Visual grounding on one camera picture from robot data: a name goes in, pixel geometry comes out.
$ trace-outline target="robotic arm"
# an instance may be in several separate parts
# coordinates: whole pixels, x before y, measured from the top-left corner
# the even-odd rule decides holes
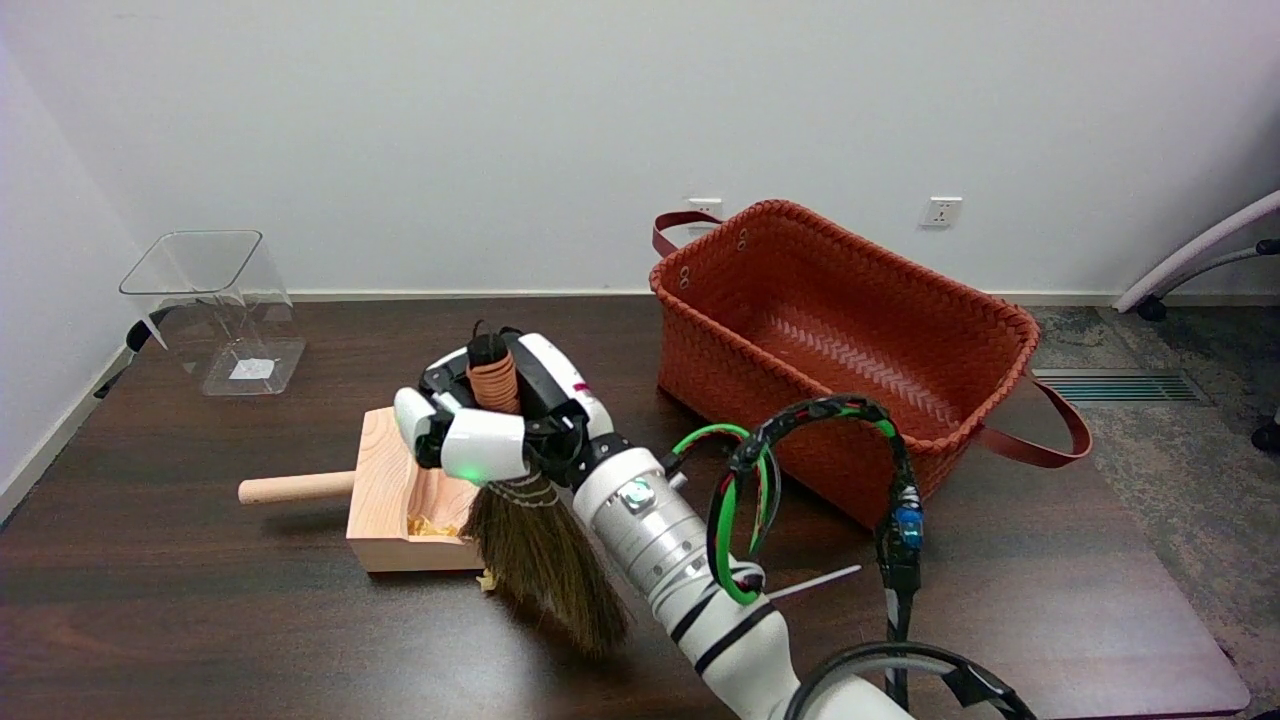
[[[447,355],[424,370],[417,388],[396,395],[397,424],[420,465],[477,486],[518,482],[538,470],[567,488],[575,515],[648,600],[703,682],[744,720],[911,717],[854,674],[884,667],[867,659],[861,665],[846,659],[820,682],[803,685],[791,665],[786,620],[765,594],[741,605],[713,580],[707,527],[671,488],[662,462],[614,432],[608,411],[547,338],[511,328],[502,336],[515,356],[524,416],[477,409],[466,380],[466,348]],[[760,573],[749,562],[731,568],[735,577]],[[938,659],[915,662],[940,674],[952,667],[940,670]],[[980,667],[965,667],[1002,688]]]

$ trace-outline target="basket handle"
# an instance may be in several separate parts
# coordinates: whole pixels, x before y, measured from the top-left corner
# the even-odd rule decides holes
[[[678,250],[676,243],[663,237],[662,231],[664,229],[687,225],[691,223],[714,223],[718,225],[721,222],[722,220],[719,218],[708,215],[707,213],[699,213],[698,210],[663,213],[653,219],[653,249],[657,250],[658,255],[663,258]]]
[[[983,425],[978,430],[978,442],[996,455],[1037,468],[1062,468],[1088,455],[1093,450],[1093,433],[1089,432],[1089,425],[1084,423],[1080,411],[1059,395],[1056,389],[1036,379],[1032,383],[1048,397],[1048,401],[1053,404],[1053,409],[1057,410],[1062,421],[1066,423],[1066,429],[1071,433],[1071,451],[1062,452],[1061,450],[1036,445],[1034,442],[1014,437],[987,425]]]

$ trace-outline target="table surface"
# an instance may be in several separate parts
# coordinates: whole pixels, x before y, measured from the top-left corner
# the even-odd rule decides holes
[[[474,573],[370,577],[346,505],[241,507],[241,479],[351,469],[361,418],[472,323],[536,329],[634,442],[698,425],[655,387],[652,297],[298,306],[307,350],[274,397],[201,397],[157,343],[0,534],[5,717],[731,717],[648,610],[618,657],[586,662]],[[1020,388],[992,424],[1065,445]],[[686,486],[705,510],[705,459]],[[913,639],[960,652],[1041,717],[1220,715],[1248,693],[1091,462],[1056,471],[975,448],[925,505]],[[772,587],[874,566],[868,536],[790,483],[762,564]],[[874,570],[786,597],[804,674],[879,639]],[[954,715],[941,683],[913,710]]]

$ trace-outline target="white wall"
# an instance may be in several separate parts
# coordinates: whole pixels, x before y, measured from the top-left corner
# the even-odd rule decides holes
[[[115,283],[137,250],[3,45],[0,233],[4,519],[65,437],[37,450],[55,429],[74,430],[86,391],[124,343],[134,318]]]
[[[12,0],[136,238],[305,290],[643,288],[655,211],[783,196],[992,291],[1119,293],[1280,187],[1274,0]],[[915,229],[931,193],[960,224]],[[1203,288],[1275,291],[1256,264]]]

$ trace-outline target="dustpan handle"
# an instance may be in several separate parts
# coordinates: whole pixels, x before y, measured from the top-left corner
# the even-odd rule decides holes
[[[676,243],[662,236],[662,231],[691,223],[714,223],[718,225],[721,224],[721,220],[719,218],[708,215],[707,213],[699,213],[698,210],[681,210],[678,213],[664,213],[658,215],[653,219],[653,249],[658,251],[658,255],[666,258],[678,250]]]
[[[351,496],[356,487],[356,471],[321,473],[319,475],[288,475],[284,478],[257,478],[244,480],[237,489],[241,505],[260,502],[289,502],[316,497]]]
[[[978,430],[978,442],[996,455],[1037,468],[1061,468],[1088,455],[1093,450],[1093,433],[1089,432],[1089,425],[1084,423],[1084,418],[1080,416],[1079,410],[1073,407],[1056,389],[1039,380],[1032,382],[1048,397],[1048,401],[1053,404],[1053,409],[1057,410],[1062,421],[1066,423],[1066,429],[1071,433],[1071,452],[1062,452],[1061,450],[1036,445],[1034,442],[1002,433],[987,425],[983,425]]]

